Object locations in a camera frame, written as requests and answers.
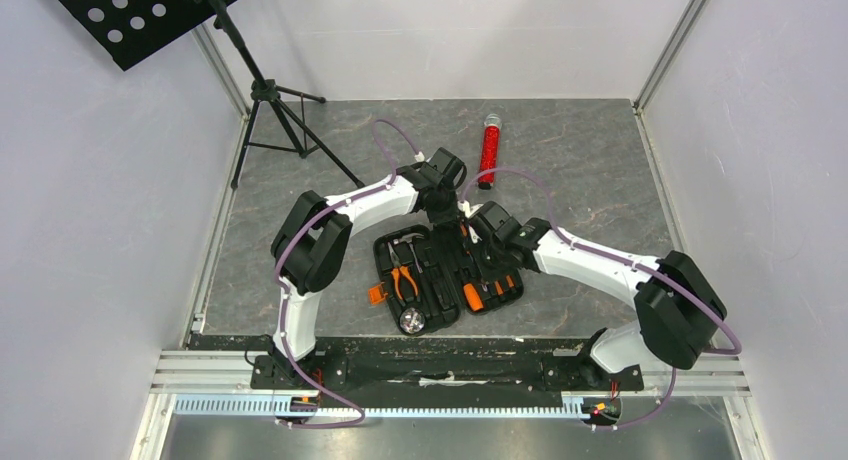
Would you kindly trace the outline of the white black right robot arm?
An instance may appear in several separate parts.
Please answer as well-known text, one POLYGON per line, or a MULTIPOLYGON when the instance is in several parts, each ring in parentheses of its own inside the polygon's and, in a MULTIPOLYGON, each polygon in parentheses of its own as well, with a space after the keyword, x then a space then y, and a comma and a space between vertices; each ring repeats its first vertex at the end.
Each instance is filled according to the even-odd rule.
POLYGON ((604 292, 637 315, 594 334, 577 362, 580 380, 602 388, 618 373, 657 360, 691 369, 725 323, 726 307, 688 255, 637 255, 572 235, 547 220, 520 223, 499 204, 459 205, 469 250, 488 281, 517 269, 560 276, 604 292))

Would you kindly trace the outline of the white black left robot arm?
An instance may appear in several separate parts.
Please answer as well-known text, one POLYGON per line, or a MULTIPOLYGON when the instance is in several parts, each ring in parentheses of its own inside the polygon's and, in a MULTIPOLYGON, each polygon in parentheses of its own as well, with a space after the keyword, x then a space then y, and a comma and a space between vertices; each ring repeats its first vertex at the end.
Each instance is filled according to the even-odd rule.
POLYGON ((274 280, 280 288, 276 331, 281 356, 275 374, 290 388, 307 385, 314 373, 308 356, 316 346, 318 307, 341 270, 352 236, 385 220, 425 211, 444 216, 457 211, 456 190, 468 173, 465 163, 444 148, 429 158, 392 165, 390 174, 348 193, 301 194, 271 245, 274 280))

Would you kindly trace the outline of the large orange handle screwdriver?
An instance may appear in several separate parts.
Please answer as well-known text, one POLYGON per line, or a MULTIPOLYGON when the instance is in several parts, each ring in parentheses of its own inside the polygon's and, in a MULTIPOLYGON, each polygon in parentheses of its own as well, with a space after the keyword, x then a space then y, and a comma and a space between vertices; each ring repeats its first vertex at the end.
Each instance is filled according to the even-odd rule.
POLYGON ((485 308, 484 302, 480 293, 472 283, 466 283, 463 286, 463 293, 466 303, 472 312, 480 312, 485 308))

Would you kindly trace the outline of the orange handle pliers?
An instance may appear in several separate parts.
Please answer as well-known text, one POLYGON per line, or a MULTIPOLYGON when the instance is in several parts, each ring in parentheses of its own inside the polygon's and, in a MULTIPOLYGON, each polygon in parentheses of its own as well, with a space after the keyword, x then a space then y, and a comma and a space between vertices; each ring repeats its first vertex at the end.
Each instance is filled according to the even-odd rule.
POLYGON ((397 299, 402 304, 406 304, 411 301, 417 301, 419 299, 420 292, 417 283, 415 282, 410 273, 409 268, 401 262, 394 246, 391 243, 387 244, 387 248, 389 252, 390 261, 392 263, 391 275, 394 284, 394 292, 396 294, 397 299), (403 282, 406 282, 410 285, 410 295, 406 295, 404 293, 404 289, 401 286, 403 282))

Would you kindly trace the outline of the steel claw hammer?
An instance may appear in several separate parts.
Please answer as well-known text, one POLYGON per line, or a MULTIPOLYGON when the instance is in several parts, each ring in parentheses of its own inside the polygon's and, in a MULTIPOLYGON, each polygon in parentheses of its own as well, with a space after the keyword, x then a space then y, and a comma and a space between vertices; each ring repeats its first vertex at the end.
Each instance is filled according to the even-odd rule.
POLYGON ((391 240, 388 243, 389 251, 390 251, 390 260, 392 262, 393 267, 396 270, 398 270, 400 268, 401 262, 400 262, 399 255, 396 253, 394 247, 396 245, 406 244, 408 246, 408 249, 409 249, 411 255, 412 255, 413 265, 415 266, 417 272, 419 274, 423 273, 423 268, 422 268, 421 263, 418 259, 418 255, 417 255, 417 251, 416 251, 416 241, 419 240, 419 239, 423 239, 423 238, 424 238, 424 236, 422 234, 413 232, 413 233, 408 233, 408 234, 402 235, 400 237, 397 237, 397 238, 391 240))

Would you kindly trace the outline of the black plastic tool case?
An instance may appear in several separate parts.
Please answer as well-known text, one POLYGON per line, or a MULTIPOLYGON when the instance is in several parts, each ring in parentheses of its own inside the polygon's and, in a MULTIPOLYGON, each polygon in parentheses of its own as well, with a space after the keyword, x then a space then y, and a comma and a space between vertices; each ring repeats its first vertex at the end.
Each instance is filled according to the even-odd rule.
MULTIPOLYGON (((379 283, 369 290, 369 300, 373 304, 387 305, 399 332, 405 336, 416 337, 433 333, 453 325, 466 311, 472 315, 483 315, 514 304, 524 295, 524 283, 516 271, 506 273, 493 281, 482 278, 477 262, 471 255, 468 230, 462 225, 462 238, 457 238, 448 232, 434 230, 433 226, 413 225, 401 230, 383 235, 373 243, 373 254, 379 283), (387 244, 408 233, 420 233, 423 239, 416 241, 418 259, 423 268, 419 274, 413 265, 413 258, 406 244, 394 248, 401 262, 406 265, 418 285, 419 299, 402 304, 394 292, 387 244), (510 275, 516 289, 510 290, 505 276, 510 275), (498 295, 495 282, 499 282, 504 295, 498 295), (485 308, 480 312, 472 312, 466 303, 463 286, 472 283, 480 293, 485 308), (418 335, 406 335, 398 327, 398 318, 409 307, 421 310, 427 318, 427 326, 418 335)), ((406 282, 401 284, 406 295, 411 294, 411 287, 406 282)))

